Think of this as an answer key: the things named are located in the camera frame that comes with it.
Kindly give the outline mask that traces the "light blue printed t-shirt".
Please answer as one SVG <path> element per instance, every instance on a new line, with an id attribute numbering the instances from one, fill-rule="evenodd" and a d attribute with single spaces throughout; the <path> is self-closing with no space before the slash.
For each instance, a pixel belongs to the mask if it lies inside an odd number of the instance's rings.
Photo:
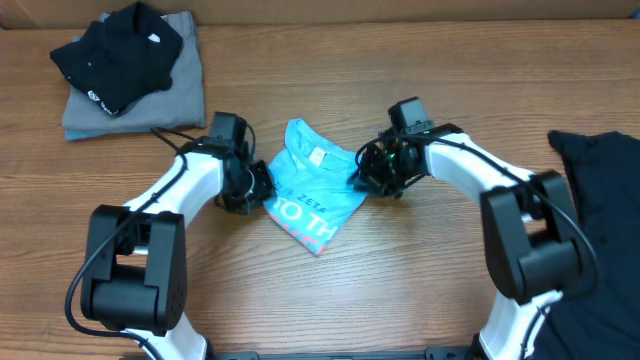
<path id="1" fill-rule="evenodd" d="M 316 133 L 301 119 L 286 127 L 284 148 L 269 164 L 275 195 L 267 214 L 310 253 L 320 256 L 367 194 L 348 183 L 355 154 Z"/>

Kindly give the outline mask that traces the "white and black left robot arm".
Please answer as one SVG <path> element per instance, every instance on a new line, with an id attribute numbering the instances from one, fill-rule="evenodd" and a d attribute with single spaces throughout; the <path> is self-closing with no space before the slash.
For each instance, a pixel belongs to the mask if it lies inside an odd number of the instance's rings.
<path id="1" fill-rule="evenodd" d="M 94 210 L 85 260 L 65 298 L 76 331 L 133 340 L 149 359 L 213 358 L 184 311 L 186 230 L 208 203 L 248 215 L 273 195 L 255 142 L 245 119 L 217 112 L 209 134 L 173 148 L 171 168 L 150 189 Z"/>

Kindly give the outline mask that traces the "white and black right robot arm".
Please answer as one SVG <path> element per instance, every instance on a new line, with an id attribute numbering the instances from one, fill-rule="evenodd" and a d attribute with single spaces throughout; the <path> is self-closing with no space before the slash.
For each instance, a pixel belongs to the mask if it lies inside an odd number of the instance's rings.
<path id="1" fill-rule="evenodd" d="M 453 124 L 391 127 L 356 152 L 355 164 L 351 183 L 371 195 L 400 198 L 432 177 L 480 209 L 492 310 L 470 345 L 428 348 L 428 359 L 530 359 L 551 307 L 600 285 L 597 254 L 556 171 L 510 165 Z"/>

